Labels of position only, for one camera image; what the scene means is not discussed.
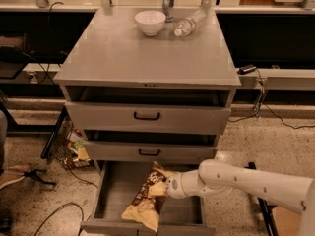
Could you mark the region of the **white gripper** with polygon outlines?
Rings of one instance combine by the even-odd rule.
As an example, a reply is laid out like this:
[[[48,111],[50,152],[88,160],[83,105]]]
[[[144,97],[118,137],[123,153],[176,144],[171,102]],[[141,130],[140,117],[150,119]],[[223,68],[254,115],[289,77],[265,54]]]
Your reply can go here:
[[[183,187],[182,187],[182,174],[175,173],[171,175],[166,183],[165,182],[157,182],[149,187],[148,194],[150,196],[167,196],[169,195],[175,199],[183,199],[186,198]]]

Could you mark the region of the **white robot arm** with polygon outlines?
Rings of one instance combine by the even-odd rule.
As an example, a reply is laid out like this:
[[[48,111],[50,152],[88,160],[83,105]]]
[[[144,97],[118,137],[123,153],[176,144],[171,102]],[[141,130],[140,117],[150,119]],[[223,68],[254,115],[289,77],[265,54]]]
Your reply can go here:
[[[231,166],[204,160],[196,170],[171,172],[149,188],[150,196],[208,197],[236,188],[301,214],[298,236],[315,235],[315,179]]]

